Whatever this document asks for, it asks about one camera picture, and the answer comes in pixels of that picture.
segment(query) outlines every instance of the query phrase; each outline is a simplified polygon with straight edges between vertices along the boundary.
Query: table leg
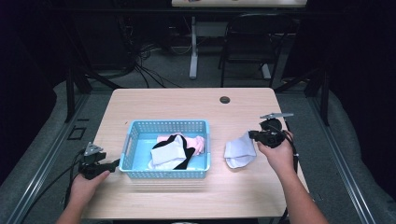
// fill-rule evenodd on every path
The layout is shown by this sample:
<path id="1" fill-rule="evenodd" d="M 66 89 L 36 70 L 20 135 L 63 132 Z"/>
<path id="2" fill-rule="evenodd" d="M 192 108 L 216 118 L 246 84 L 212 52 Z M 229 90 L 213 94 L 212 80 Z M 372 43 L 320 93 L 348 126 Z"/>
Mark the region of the table leg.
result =
<path id="1" fill-rule="evenodd" d="M 195 27 L 195 17 L 191 20 L 191 64 L 190 64 L 190 79 L 197 78 L 197 66 L 198 66 L 198 49 L 197 49 L 197 34 Z"/>

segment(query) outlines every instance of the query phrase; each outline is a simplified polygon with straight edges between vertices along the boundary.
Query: desk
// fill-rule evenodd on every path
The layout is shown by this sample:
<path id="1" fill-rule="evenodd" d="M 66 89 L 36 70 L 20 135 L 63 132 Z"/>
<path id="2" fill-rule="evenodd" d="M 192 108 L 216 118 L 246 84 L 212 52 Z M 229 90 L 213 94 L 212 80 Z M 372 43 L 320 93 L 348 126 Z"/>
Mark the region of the desk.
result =
<path id="1" fill-rule="evenodd" d="M 221 96 L 228 96 L 231 102 L 221 103 Z M 206 119 L 210 129 L 211 167 L 205 179 L 149 180 L 152 182 L 148 184 L 116 170 L 98 188 L 83 217 L 280 217 L 286 207 L 284 194 L 275 172 L 257 147 L 256 160 L 244 168 L 230 169 L 223 158 L 227 141 L 247 130 L 259 129 L 262 121 L 259 116 L 271 112 L 280 112 L 271 89 L 114 91 L 94 139 L 107 153 L 104 162 L 120 157 L 134 119 Z M 298 173 L 306 186 L 302 171 Z"/>
<path id="2" fill-rule="evenodd" d="M 173 7 L 305 7 L 307 0 L 200 0 L 189 2 L 188 0 L 172 0 Z M 190 63 L 190 79 L 196 79 L 198 66 L 198 50 L 196 48 L 196 32 L 195 17 L 191 21 L 191 63 Z M 215 36 L 224 36 L 226 23 L 219 25 L 219 31 L 215 32 Z M 268 75 L 268 69 L 263 70 L 265 77 Z"/>

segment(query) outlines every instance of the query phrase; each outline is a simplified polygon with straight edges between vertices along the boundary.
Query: gray carpet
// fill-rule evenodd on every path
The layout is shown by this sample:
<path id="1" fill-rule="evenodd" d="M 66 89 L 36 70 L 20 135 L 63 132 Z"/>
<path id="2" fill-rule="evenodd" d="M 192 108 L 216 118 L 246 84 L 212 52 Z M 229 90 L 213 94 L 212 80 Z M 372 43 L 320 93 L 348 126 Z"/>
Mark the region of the gray carpet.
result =
<path id="1" fill-rule="evenodd" d="M 195 80 L 189 79 L 189 53 L 177 55 L 162 50 L 154 50 L 150 57 L 143 62 L 143 65 L 169 80 L 164 82 L 164 85 L 168 88 L 178 88 L 178 86 L 183 88 L 218 87 L 220 75 L 220 70 L 217 69 L 219 48 L 211 46 L 210 41 L 210 39 L 205 40 L 203 43 L 207 43 L 207 45 L 203 44 L 200 48 L 198 77 Z M 284 66 L 286 59 L 287 51 L 281 56 L 280 69 L 277 70 L 278 74 L 282 73 L 281 68 Z M 229 75 L 257 76 L 257 71 L 251 66 L 237 66 L 236 68 L 237 70 L 234 66 L 228 67 Z M 152 77 L 148 75 L 146 77 L 150 88 L 161 87 Z M 146 81 L 136 71 L 127 76 L 111 80 L 126 88 L 147 87 Z M 42 161 L 49 155 L 54 143 L 55 145 L 59 143 L 57 146 L 60 150 L 54 156 L 54 163 L 50 165 L 49 172 L 43 176 L 45 177 L 44 182 L 39 183 L 36 186 L 37 189 L 46 187 L 52 179 L 70 165 L 77 151 L 85 147 L 95 137 L 111 91 L 96 80 L 90 80 L 90 82 L 94 91 L 87 97 L 77 92 L 79 101 L 83 102 L 84 105 L 77 112 L 73 122 L 69 124 L 64 124 L 66 118 L 65 85 L 62 83 L 55 88 L 58 94 L 58 102 L 50 119 L 0 188 L 0 223 L 7 223 L 10 217 L 15 217 L 15 212 L 18 212 L 15 211 L 15 208 L 29 188 L 31 180 L 35 177 Z M 281 84 L 282 82 L 277 76 L 275 87 Z M 267 85 L 268 82 L 265 81 L 227 80 L 225 87 L 266 87 Z M 360 214 L 351 200 L 345 180 L 335 165 L 332 147 L 326 133 L 323 132 L 320 120 L 317 119 L 316 113 L 318 112 L 312 107 L 317 99 L 305 98 L 302 93 L 303 89 L 304 83 L 298 84 L 288 92 L 278 94 L 277 99 L 282 111 L 294 113 L 294 116 L 287 118 L 287 121 L 295 134 L 295 144 L 300 154 L 300 163 L 310 192 L 331 223 L 361 223 Z M 334 138 L 346 158 L 348 167 L 355 177 L 376 223 L 395 223 L 395 202 L 376 185 L 370 172 L 362 164 L 356 134 L 347 114 L 332 94 L 330 97 L 329 121 Z M 65 138 L 58 139 L 59 133 L 65 133 Z M 53 223 L 62 213 L 67 182 L 68 174 L 63 176 L 44 194 L 30 211 L 24 223 Z M 84 223 L 96 223 L 96 221 L 84 220 Z M 269 219 L 261 219 L 261 223 L 269 222 Z"/>

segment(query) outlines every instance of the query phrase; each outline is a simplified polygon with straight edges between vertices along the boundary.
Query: black cable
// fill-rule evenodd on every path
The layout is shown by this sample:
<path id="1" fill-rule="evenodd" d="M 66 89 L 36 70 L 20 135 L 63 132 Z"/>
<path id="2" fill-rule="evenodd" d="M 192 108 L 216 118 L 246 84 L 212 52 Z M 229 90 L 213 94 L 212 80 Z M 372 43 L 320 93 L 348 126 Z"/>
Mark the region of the black cable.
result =
<path id="1" fill-rule="evenodd" d="M 78 152 L 78 154 L 75 156 L 75 158 L 73 159 L 72 165 L 74 167 L 73 164 L 77 164 L 77 158 L 78 156 L 82 155 L 84 153 L 85 149 L 82 149 Z M 69 202 L 69 197 L 70 197 L 70 191 L 72 189 L 72 184 L 73 184 L 73 180 L 74 180 L 75 176 L 74 176 L 74 168 L 70 169 L 70 174 L 69 174 L 69 185 L 67 187 L 66 190 L 66 194 L 64 195 L 64 209 L 66 208 L 68 202 Z"/>
<path id="2" fill-rule="evenodd" d="M 35 200 L 32 202 L 32 204 L 29 206 L 29 209 L 27 210 L 27 212 L 25 213 L 25 215 L 23 216 L 21 223 L 23 223 L 23 221 L 26 219 L 27 215 L 31 212 L 31 210 L 33 209 L 33 207 L 35 206 L 35 204 L 38 202 L 38 200 L 44 195 L 44 193 L 47 192 L 47 190 L 50 189 L 50 187 L 52 187 L 53 184 L 56 183 L 56 181 L 58 181 L 64 174 L 66 174 L 70 169 L 73 169 L 74 166 L 76 164 L 78 164 L 79 161 L 76 161 L 74 164 L 72 164 L 71 166 L 69 166 L 66 170 L 64 170 L 63 172 L 61 172 L 60 175 L 58 175 L 54 180 L 52 180 L 52 182 L 50 182 L 46 188 L 43 189 L 43 191 L 35 198 Z"/>
<path id="3" fill-rule="evenodd" d="M 297 170 L 298 170 L 298 153 L 297 153 L 296 147 L 293 144 L 292 138 L 290 137 L 290 135 L 288 133 L 282 132 L 278 128 L 276 128 L 276 127 L 274 127 L 272 125 L 267 125 L 267 127 L 270 127 L 273 131 L 276 131 L 277 133 L 282 134 L 285 137 L 285 139 L 289 142 L 289 144 L 291 145 L 291 148 L 292 148 L 292 151 L 293 151 L 293 168 L 294 168 L 294 171 L 297 174 Z M 279 219 L 279 221 L 277 223 L 280 224 L 281 222 L 283 222 L 286 219 L 286 217 L 288 216 L 288 213 L 289 213 L 288 212 L 288 208 L 286 207 L 285 208 L 285 212 L 283 213 L 282 217 Z"/>

